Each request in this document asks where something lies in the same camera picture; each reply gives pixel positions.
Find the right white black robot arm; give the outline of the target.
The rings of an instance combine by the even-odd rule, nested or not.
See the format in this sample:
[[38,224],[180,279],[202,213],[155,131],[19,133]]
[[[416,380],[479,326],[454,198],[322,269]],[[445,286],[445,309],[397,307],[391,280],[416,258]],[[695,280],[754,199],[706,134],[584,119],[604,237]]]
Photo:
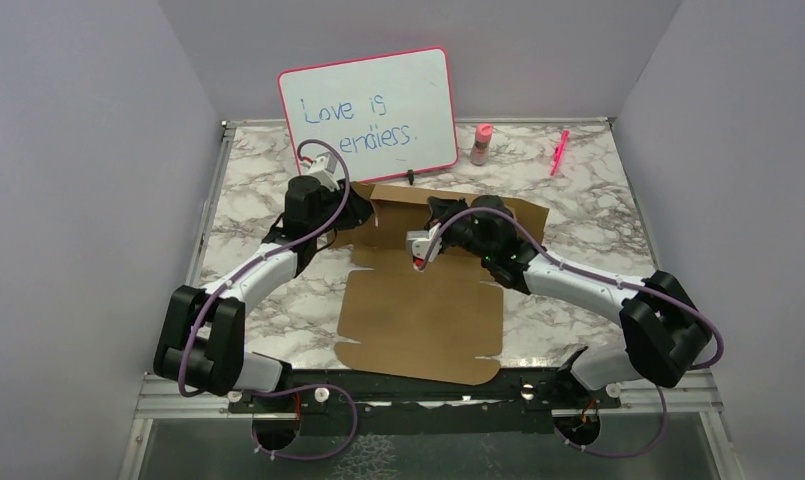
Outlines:
[[596,390],[625,381],[673,388],[688,371],[722,357],[717,327],[675,276],[657,270],[642,278],[572,263],[535,239],[499,196],[472,202],[430,197],[427,205],[424,229],[406,235],[416,270],[460,248],[506,289],[567,302],[620,328],[619,340],[583,347],[559,368],[554,384],[563,404],[578,407]]

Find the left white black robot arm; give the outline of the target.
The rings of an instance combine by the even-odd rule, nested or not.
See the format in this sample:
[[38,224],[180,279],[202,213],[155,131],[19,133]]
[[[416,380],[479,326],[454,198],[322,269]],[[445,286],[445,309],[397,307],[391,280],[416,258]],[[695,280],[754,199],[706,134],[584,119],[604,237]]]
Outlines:
[[171,295],[153,359],[156,375],[184,396],[253,389],[263,407],[291,401],[283,361],[245,349],[246,317],[270,293],[298,277],[319,250],[318,239],[368,223],[374,208],[344,181],[301,175],[289,180],[284,210],[250,259],[204,287]]

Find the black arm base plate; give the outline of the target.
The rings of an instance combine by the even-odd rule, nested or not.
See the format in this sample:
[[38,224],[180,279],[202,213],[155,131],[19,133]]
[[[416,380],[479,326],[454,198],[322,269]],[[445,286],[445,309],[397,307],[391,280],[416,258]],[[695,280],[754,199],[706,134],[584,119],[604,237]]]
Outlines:
[[286,374],[285,396],[245,392],[228,405],[261,430],[304,436],[549,434],[554,416],[616,409],[605,390],[569,393],[555,367],[501,368],[478,386],[340,369]]

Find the brown cardboard box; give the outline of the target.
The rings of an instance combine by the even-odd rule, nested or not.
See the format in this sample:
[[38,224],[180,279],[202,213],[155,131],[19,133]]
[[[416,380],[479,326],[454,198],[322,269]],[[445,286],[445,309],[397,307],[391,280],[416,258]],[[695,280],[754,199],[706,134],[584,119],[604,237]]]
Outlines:
[[423,272],[405,248],[407,232],[430,216],[427,200],[470,193],[386,184],[356,184],[374,216],[333,246],[353,248],[334,347],[346,367],[365,372],[476,386],[500,370],[505,291],[477,257],[460,248]]

